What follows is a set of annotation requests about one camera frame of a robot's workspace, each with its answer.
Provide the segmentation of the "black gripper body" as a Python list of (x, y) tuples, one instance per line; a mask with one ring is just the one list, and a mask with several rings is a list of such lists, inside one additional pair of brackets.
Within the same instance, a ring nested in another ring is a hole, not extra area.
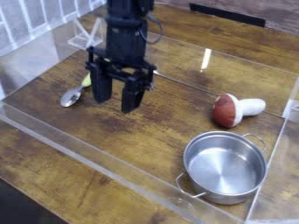
[(128, 79), (138, 79), (144, 82), (144, 90), (150, 90), (153, 88), (156, 66), (145, 59), (125, 63), (121, 60), (108, 58), (105, 50), (92, 46), (86, 49), (86, 52), (88, 61), (85, 63), (85, 68), (89, 70), (89, 78), (90, 72), (94, 69), (101, 69), (112, 80), (126, 83)]

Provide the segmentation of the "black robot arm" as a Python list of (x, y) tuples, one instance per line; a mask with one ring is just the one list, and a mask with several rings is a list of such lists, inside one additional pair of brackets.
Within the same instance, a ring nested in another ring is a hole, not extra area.
[(93, 98), (109, 100), (112, 80), (122, 81), (122, 113), (140, 106), (153, 82), (154, 65), (145, 60), (145, 16), (153, 7), (154, 0), (106, 0), (106, 47), (86, 49)]

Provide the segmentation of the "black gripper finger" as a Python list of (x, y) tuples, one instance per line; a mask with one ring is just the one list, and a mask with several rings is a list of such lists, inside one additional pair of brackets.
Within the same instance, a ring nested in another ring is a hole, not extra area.
[(110, 99), (112, 95), (112, 79), (101, 69), (90, 72), (92, 94), (97, 103)]
[(122, 88), (121, 112), (129, 113), (141, 103), (145, 93), (144, 82), (138, 79), (128, 79)]

